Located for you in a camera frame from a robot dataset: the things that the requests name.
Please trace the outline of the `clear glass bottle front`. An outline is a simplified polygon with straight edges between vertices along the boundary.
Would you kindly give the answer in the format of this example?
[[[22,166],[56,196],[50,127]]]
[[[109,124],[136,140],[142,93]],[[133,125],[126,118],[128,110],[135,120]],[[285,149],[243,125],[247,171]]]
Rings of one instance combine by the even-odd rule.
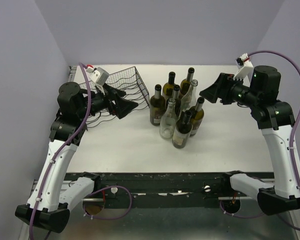
[[[168,100],[166,112],[161,117],[159,134],[163,139],[170,139],[173,137],[177,116],[175,113],[176,100],[170,98]]]

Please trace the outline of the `dark bottle label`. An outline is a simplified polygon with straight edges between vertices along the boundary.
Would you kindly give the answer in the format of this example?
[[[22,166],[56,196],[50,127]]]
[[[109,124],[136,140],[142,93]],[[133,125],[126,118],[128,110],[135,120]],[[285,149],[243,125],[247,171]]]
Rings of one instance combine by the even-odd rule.
[[[166,101],[161,92],[162,86],[156,84],[154,87],[154,95],[150,98],[150,122],[154,126],[160,125],[161,118],[166,111]]]
[[[187,141],[193,129],[191,117],[192,112],[190,110],[186,110],[182,112],[181,117],[176,122],[174,133],[172,136],[172,144],[177,149],[182,149],[187,144]]]

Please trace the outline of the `dark bottle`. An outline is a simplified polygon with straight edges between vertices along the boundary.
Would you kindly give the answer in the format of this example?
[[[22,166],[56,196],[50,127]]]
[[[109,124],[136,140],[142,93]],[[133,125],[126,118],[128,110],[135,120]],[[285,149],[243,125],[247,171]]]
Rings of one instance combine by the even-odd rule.
[[[180,86],[175,84],[173,88],[172,98],[175,100],[175,114],[180,116],[181,100],[179,99]]]

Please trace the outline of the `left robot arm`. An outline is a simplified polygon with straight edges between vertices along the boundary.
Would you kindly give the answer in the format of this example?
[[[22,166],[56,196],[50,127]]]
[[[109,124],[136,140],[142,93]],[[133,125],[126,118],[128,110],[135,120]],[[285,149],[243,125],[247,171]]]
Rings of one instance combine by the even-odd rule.
[[[18,205],[15,216],[29,225],[29,236],[34,227],[61,233],[72,210],[86,196],[97,197],[101,191],[100,176],[85,172],[62,191],[68,166],[87,129],[86,121],[102,110],[118,119],[138,107],[138,103],[124,99],[125,91],[109,85],[106,93],[80,87],[76,82],[64,83],[58,90],[59,110],[50,128],[47,157],[38,182],[26,204]]]

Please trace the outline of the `dark bottle front label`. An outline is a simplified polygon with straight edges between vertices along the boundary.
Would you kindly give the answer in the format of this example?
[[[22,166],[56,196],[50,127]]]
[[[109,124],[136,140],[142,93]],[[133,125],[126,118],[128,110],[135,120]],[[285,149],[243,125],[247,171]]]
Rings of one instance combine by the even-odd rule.
[[[187,144],[187,141],[193,129],[191,117],[192,112],[190,110],[186,110],[182,112],[181,117],[176,122],[174,133],[172,136],[172,144],[177,149],[182,149]]]

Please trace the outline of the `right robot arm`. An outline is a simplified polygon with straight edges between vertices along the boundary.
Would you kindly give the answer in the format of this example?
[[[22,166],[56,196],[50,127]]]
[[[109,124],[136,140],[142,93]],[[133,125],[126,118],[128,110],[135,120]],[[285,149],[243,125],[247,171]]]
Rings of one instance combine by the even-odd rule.
[[[253,69],[250,86],[222,72],[211,86],[199,93],[213,104],[220,99],[223,105],[238,103],[250,108],[268,147],[274,184],[237,170],[223,174],[220,191],[226,196],[243,193],[256,200],[267,216],[300,209],[300,161],[291,156],[291,151],[297,149],[291,137],[296,121],[292,107],[277,99],[280,82],[281,74],[276,68],[258,65]]]

